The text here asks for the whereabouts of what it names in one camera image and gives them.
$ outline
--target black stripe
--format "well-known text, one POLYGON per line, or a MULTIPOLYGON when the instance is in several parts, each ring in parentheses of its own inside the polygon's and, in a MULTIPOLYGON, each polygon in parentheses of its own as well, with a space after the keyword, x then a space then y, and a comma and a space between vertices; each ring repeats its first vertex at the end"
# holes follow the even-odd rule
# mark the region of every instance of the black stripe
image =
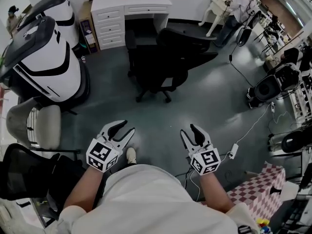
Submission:
POLYGON ((21 61, 18 63, 21 68, 27 72, 31 76, 58 76, 61 74, 64 74, 69 67, 69 59, 70 59, 70 46, 68 42, 66 42, 66 54, 65 54, 65 60, 63 64, 60 67, 48 69, 48 70, 42 70, 42 71, 32 71, 29 68, 27 68, 24 63, 21 61))
POLYGON ((54 94, 56 94, 58 97, 60 97, 56 92, 54 92, 54 90, 52 88, 50 88, 49 86, 47 86, 48 89, 50 89, 54 94))
POLYGON ((75 23, 75 14, 73 13, 72 18, 66 21, 56 21, 58 26, 72 26, 75 23))
POLYGON ((59 38, 60 38, 60 32, 58 31, 58 35, 57 35, 57 42, 59 43, 59 38))
POLYGON ((22 70, 22 69, 20 68, 20 66, 16 65, 16 68, 18 69, 18 71, 20 71, 21 73, 23 73, 23 75, 25 75, 28 79, 30 79, 36 86, 38 86, 44 93, 49 94, 49 93, 48 93, 46 90, 44 90, 38 83, 36 83, 33 79, 31 79, 31 78, 29 77, 29 75, 27 75, 27 73, 26 73, 24 70, 22 70))

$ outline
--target ceiling light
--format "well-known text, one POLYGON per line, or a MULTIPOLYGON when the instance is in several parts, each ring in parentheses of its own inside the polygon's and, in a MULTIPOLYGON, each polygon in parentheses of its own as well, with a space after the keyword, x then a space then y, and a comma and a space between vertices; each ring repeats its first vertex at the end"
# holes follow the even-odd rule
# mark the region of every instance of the ceiling light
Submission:
POLYGON ((293 10, 293 8, 291 7, 291 5, 290 5, 288 2, 286 2, 286 5, 288 6, 289 10, 290 10, 294 15, 296 15, 296 12, 293 10))
POLYGON ((299 18, 298 18, 298 22, 299 22, 299 24, 300 24, 302 27, 304 27, 302 21, 301 21, 299 18))

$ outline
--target white t-shirt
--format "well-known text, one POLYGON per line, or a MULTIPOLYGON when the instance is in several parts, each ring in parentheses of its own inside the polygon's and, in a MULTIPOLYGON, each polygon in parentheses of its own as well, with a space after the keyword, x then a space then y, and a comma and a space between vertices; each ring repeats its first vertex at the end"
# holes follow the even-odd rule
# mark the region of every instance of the white t-shirt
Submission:
POLYGON ((229 9, 232 9, 230 16, 234 15, 235 19, 244 25, 245 23, 248 24, 253 18, 252 15, 255 15, 259 10, 256 0, 233 0, 229 9))
POLYGON ((246 204, 223 214, 194 202, 166 171, 135 165, 108 178, 103 198, 91 212, 78 206, 65 208, 57 230, 59 234, 235 234, 241 225, 259 233, 246 204))

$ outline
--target brown box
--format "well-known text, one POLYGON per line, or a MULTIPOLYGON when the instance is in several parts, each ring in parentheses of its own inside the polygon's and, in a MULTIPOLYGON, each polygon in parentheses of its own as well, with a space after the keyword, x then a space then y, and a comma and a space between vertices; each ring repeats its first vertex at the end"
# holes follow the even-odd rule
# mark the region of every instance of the brown box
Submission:
POLYGON ((98 39, 92 21, 91 6, 92 1, 84 2, 78 15, 81 31, 90 54, 99 51, 98 39))

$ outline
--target black hat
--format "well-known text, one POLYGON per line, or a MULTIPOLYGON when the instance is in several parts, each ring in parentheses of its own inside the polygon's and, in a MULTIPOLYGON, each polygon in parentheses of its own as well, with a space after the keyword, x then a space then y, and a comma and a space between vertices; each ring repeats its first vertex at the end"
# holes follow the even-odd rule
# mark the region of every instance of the black hat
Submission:
POLYGON ((12 12, 12 13, 15 13, 15 12, 17 12, 19 9, 17 8, 17 7, 15 7, 15 5, 13 5, 13 6, 11 6, 10 8, 9 8, 9 12, 12 12))

